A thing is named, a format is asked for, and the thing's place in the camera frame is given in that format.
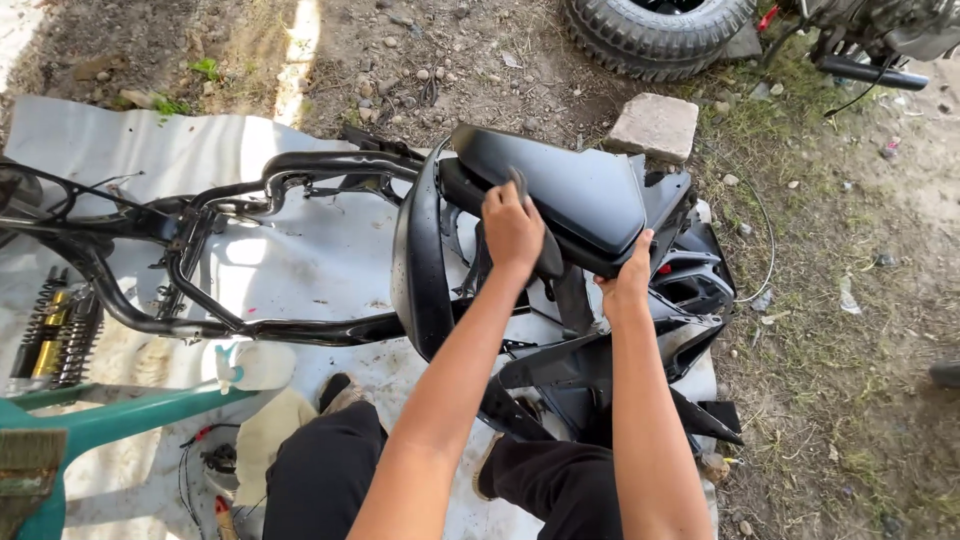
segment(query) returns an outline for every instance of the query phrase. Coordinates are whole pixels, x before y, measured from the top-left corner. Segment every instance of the plastic bottle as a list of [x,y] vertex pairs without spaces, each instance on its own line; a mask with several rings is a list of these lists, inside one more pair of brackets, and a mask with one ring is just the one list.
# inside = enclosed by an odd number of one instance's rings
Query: plastic bottle
[[[237,349],[236,360],[230,366],[230,357]],[[220,393],[226,394],[231,386],[241,390],[274,390],[290,382],[297,367],[297,355],[282,343],[269,341],[244,341],[224,349],[214,348],[217,356],[217,380]]]

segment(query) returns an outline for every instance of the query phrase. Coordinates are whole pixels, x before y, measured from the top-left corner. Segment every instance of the forearm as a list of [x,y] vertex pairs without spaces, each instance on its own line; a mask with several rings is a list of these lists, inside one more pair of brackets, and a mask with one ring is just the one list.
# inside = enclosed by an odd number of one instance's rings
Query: forearm
[[433,449],[454,465],[459,461],[523,284],[493,268],[414,387],[390,443]]
[[653,319],[612,329],[613,469],[624,537],[712,539],[707,500],[673,405]]

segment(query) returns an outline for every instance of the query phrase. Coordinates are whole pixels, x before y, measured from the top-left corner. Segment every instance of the shoe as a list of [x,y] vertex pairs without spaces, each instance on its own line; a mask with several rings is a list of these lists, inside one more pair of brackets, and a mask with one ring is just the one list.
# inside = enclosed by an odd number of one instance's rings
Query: shoe
[[477,468],[473,471],[473,493],[477,494],[482,501],[492,501],[494,499],[499,499],[498,497],[488,497],[480,491],[480,472],[483,471],[484,465],[487,464],[487,459],[490,458],[491,452],[493,452],[493,447],[496,446],[496,443],[503,438],[503,433],[498,431],[493,434],[493,438],[490,440],[490,444],[487,446],[487,451],[483,453],[483,457],[480,458],[480,463],[477,464]]
[[347,408],[350,404],[368,401],[367,395],[359,384],[353,382],[346,373],[337,373],[327,380],[324,389],[321,390],[317,410],[320,411],[321,416],[325,416]]

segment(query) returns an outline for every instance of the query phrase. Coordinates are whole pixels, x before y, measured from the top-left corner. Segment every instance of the black side cover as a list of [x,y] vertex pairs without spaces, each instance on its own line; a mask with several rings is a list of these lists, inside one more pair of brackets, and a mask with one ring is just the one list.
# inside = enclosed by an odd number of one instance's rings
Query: black side cover
[[394,266],[390,299],[414,349],[426,361],[453,331],[453,310],[444,271],[440,239],[440,193],[437,156],[440,144],[426,157],[396,217]]

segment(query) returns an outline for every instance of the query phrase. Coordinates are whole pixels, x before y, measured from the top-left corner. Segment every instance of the leaf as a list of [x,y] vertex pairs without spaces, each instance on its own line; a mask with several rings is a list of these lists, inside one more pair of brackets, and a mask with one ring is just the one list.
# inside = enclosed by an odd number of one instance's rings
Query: leaf
[[503,58],[503,63],[507,64],[507,67],[523,67],[520,65],[520,62],[516,61],[514,54],[509,51],[503,51],[501,57]]

